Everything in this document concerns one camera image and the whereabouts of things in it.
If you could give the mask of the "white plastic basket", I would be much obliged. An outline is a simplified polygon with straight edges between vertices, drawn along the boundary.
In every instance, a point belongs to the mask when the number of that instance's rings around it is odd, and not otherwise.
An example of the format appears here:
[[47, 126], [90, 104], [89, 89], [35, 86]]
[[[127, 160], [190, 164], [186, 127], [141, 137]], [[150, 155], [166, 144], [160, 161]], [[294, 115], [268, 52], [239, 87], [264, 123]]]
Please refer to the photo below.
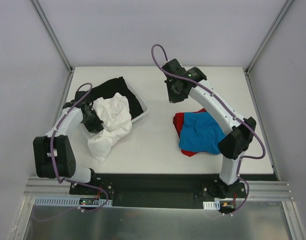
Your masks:
[[148, 113], [148, 106], [144, 98], [129, 81], [122, 77], [108, 80], [92, 88], [90, 95], [93, 100], [99, 97], [110, 99], [115, 93], [120, 93], [127, 98], [130, 106], [130, 114], [132, 116], [131, 122], [133, 124]]

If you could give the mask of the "white t shirt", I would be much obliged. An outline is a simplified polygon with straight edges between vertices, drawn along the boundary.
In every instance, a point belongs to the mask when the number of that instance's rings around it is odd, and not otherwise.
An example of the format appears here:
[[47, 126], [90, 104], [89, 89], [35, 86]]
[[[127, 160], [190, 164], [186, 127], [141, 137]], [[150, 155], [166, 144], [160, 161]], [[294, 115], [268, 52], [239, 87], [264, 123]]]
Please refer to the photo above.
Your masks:
[[91, 156], [103, 163], [111, 148], [132, 129], [131, 114], [128, 100], [118, 92], [112, 98], [98, 98], [93, 109], [103, 122], [103, 130], [91, 134], [87, 144]]

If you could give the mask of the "red t shirt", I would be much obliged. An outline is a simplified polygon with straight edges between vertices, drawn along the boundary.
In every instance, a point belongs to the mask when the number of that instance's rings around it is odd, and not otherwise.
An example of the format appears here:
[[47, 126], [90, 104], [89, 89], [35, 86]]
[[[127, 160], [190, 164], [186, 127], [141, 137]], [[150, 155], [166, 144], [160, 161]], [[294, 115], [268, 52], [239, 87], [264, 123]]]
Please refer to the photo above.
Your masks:
[[198, 147], [198, 140], [194, 139], [194, 137], [197, 136], [197, 132], [195, 131], [193, 125], [186, 126], [184, 128], [184, 135], [181, 137], [183, 126], [186, 125], [184, 117], [185, 112], [178, 112], [173, 118], [173, 125], [179, 137], [179, 147], [181, 152], [188, 157], [192, 157], [203, 152], [209, 154], [210, 151], [207, 151], [205, 147]]

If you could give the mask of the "blue t shirt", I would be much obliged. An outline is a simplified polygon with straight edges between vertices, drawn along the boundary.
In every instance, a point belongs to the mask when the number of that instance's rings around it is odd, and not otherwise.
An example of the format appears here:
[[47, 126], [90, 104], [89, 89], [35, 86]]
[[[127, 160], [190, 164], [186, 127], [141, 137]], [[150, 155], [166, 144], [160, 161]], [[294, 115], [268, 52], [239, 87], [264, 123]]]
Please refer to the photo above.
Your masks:
[[219, 124], [213, 117], [202, 109], [198, 112], [186, 112], [184, 117], [186, 125], [183, 126], [181, 137], [184, 135], [184, 128], [187, 126], [194, 126], [197, 136], [194, 137], [198, 140], [198, 148], [205, 147], [212, 155], [220, 154], [218, 143], [225, 138]]

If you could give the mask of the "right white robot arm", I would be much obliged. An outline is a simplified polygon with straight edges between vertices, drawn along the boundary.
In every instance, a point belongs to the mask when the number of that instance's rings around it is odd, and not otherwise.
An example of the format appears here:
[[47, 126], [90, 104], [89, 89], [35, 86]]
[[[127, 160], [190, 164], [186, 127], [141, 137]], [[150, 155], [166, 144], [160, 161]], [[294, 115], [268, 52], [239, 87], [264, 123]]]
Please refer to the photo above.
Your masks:
[[179, 103], [187, 98], [197, 101], [218, 123], [225, 137], [218, 144], [223, 156], [217, 182], [207, 186], [213, 197], [224, 199], [238, 190], [239, 160], [253, 139], [256, 127], [254, 118], [244, 118], [236, 113], [213, 89], [206, 75], [197, 67], [186, 70], [177, 59], [172, 59], [161, 68], [166, 76], [170, 103]]

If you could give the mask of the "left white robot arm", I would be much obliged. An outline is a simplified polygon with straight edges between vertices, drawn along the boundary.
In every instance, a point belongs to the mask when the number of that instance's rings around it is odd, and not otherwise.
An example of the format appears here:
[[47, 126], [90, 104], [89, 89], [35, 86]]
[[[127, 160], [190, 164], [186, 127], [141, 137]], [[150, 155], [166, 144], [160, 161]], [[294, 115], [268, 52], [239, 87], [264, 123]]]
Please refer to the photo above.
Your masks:
[[77, 91], [75, 98], [64, 104], [54, 127], [33, 141], [38, 177], [57, 179], [60, 183], [65, 180], [81, 182], [81, 189], [89, 195], [98, 190], [99, 183], [92, 178], [92, 169], [77, 165], [70, 137], [80, 125], [89, 134], [103, 130], [103, 121], [93, 109], [93, 102], [87, 91]]

